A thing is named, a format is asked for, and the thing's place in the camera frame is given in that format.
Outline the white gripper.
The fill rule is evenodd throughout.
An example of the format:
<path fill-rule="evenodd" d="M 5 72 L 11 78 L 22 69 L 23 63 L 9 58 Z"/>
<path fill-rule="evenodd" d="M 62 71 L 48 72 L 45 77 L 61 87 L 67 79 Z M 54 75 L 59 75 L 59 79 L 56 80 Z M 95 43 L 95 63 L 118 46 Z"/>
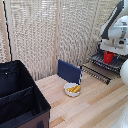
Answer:
<path fill-rule="evenodd" d="M 128 54 L 128 39 L 103 39 L 100 48 L 105 51 L 113 52 L 120 55 Z"/>

